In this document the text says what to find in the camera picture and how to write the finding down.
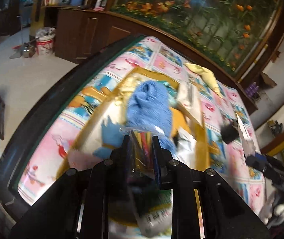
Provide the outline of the white gloved right hand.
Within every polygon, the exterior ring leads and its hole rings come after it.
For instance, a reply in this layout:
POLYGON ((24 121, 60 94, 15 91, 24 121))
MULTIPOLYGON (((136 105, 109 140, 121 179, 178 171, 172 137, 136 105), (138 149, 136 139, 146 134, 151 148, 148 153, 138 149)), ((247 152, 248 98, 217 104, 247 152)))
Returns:
POLYGON ((284 193, 274 190, 260 210, 258 217, 268 229, 284 222, 284 193))

